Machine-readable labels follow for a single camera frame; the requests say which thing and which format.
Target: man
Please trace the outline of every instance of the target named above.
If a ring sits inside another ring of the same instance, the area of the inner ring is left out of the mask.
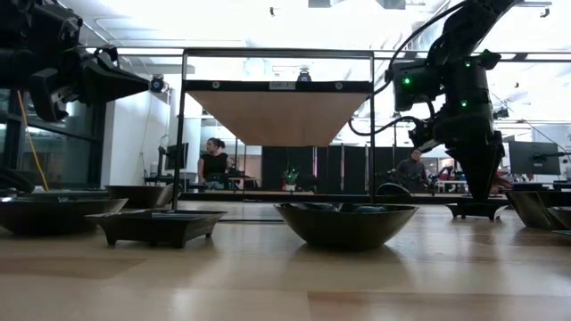
[[[422,152],[413,149],[407,160],[401,161],[397,167],[397,171],[409,179],[404,186],[412,193],[420,193],[426,190],[423,183],[427,182],[425,164],[420,161]]]

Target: shelf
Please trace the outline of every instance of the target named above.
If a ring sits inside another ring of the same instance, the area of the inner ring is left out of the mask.
[[[370,83],[187,80],[186,92],[244,144],[329,146]]]

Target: dark hair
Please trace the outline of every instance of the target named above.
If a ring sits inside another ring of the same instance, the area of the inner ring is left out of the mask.
[[[224,144],[224,142],[222,142],[222,140],[212,137],[208,139],[209,142],[213,143],[214,146],[218,147],[218,148],[226,148],[226,144]]]

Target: green plant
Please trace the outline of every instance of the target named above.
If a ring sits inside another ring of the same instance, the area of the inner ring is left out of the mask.
[[[299,170],[294,167],[288,168],[284,172],[284,180],[287,185],[295,185],[298,175],[300,175]]]

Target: woman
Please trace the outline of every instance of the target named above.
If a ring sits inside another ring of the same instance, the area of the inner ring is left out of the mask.
[[[198,179],[209,189],[224,189],[224,174],[231,165],[231,159],[221,151],[225,147],[218,138],[210,138],[206,142],[206,153],[198,161]]]

